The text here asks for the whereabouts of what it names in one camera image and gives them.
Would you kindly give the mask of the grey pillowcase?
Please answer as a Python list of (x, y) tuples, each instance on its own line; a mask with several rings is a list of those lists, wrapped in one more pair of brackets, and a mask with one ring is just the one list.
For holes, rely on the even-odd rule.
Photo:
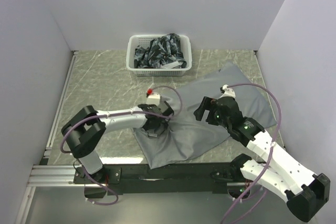
[(174, 111), (181, 110), (181, 113), (158, 137), (149, 138), (143, 129), (132, 130), (149, 167), (154, 169), (197, 158), (229, 138), (223, 127), (197, 121), (193, 112), (204, 96), (218, 99), (220, 87), (241, 83), (248, 84), (249, 80), (238, 66), (227, 62), (221, 69), (181, 86), (176, 92), (165, 89), (163, 98)]

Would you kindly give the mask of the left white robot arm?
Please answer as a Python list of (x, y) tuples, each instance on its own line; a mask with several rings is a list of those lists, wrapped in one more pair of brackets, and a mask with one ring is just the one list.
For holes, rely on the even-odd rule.
[(87, 178), (99, 183), (106, 177), (106, 171), (96, 146), (104, 134), (122, 129), (143, 129), (158, 136), (166, 130), (173, 116), (174, 110), (166, 101), (116, 111), (98, 111), (88, 105), (61, 129), (60, 151), (70, 153), (82, 165)]

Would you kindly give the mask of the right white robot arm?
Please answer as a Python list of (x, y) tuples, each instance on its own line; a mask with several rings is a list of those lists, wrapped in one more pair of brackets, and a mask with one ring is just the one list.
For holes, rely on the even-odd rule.
[(269, 163), (264, 166), (250, 156), (240, 154), (230, 163), (232, 179), (238, 182), (255, 180), (280, 197), (291, 213), (303, 222), (309, 222), (328, 202), (329, 177), (304, 167), (273, 142), (256, 120), (242, 115), (233, 97), (203, 97), (194, 111), (196, 120), (201, 121), (205, 111), (209, 111), (208, 124), (224, 127), (234, 140)]

